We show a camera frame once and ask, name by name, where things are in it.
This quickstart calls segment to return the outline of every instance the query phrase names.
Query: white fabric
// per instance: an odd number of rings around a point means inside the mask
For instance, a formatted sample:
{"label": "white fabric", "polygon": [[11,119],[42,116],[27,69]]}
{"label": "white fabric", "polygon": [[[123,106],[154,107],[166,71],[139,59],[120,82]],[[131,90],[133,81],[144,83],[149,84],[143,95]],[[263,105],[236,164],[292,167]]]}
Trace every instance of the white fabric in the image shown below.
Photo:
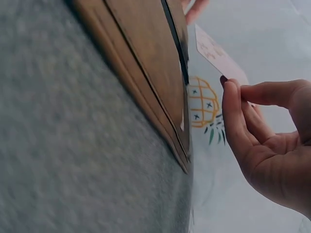
{"label": "white fabric", "polygon": [[[311,28],[289,0],[213,0],[196,23],[241,66],[251,84],[311,79]],[[220,73],[197,52],[194,35],[191,25],[189,72],[215,91],[220,114],[223,93]],[[196,79],[190,82],[190,108],[198,109],[200,99],[192,96]],[[276,132],[295,130],[287,110],[277,107],[262,110]],[[198,110],[191,111],[193,121],[196,113]],[[245,181],[227,143],[218,143],[216,129],[209,145],[212,127],[204,133],[206,126],[209,124],[192,128],[192,231],[310,233],[306,218],[269,201]]]}

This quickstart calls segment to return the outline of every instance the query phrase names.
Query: fingernail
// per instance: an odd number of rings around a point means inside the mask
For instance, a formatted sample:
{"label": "fingernail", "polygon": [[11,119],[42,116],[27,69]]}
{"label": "fingernail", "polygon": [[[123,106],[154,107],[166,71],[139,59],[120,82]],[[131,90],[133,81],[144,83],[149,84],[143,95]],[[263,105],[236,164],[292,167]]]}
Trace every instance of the fingernail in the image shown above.
{"label": "fingernail", "polygon": [[228,79],[224,75],[222,75],[220,77],[220,83],[221,83],[223,88],[225,87],[225,82],[227,82],[227,81],[228,81]]}

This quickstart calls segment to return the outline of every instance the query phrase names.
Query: gray fabric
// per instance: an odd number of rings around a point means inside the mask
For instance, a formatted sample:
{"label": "gray fabric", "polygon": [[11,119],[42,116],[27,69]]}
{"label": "gray fabric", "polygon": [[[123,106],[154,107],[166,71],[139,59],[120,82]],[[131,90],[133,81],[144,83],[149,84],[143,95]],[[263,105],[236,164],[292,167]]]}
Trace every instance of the gray fabric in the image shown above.
{"label": "gray fabric", "polygon": [[0,232],[186,232],[192,176],[64,3],[1,0],[0,29]]}

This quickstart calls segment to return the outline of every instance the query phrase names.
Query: pineapple illustration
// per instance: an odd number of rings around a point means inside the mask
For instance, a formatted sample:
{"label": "pineapple illustration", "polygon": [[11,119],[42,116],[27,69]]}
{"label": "pineapple illustration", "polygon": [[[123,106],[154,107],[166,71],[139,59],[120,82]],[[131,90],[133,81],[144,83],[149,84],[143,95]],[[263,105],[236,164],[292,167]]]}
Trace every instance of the pineapple illustration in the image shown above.
{"label": "pineapple illustration", "polygon": [[209,145],[217,138],[218,144],[225,143],[223,115],[215,91],[209,83],[199,77],[190,77],[189,105],[191,125],[195,128],[205,127],[204,134],[209,134]]}

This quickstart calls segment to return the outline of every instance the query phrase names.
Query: hand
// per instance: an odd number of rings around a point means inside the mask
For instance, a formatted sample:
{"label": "hand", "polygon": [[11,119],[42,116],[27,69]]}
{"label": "hand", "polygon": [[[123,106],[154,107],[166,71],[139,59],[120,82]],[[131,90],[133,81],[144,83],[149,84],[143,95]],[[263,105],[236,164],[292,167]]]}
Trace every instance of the hand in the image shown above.
{"label": "hand", "polygon": [[[274,133],[258,107],[247,101],[287,108],[297,131]],[[223,115],[228,143],[247,181],[270,200],[310,218],[311,83],[239,86],[229,80],[224,84]]]}
{"label": "hand", "polygon": [[[181,0],[181,4],[184,10],[189,5],[190,1],[191,0]],[[205,9],[208,3],[209,3],[209,0],[196,0],[194,2],[193,6],[190,8],[190,10],[186,14],[186,21],[188,25],[193,23],[199,17],[199,15]]]}

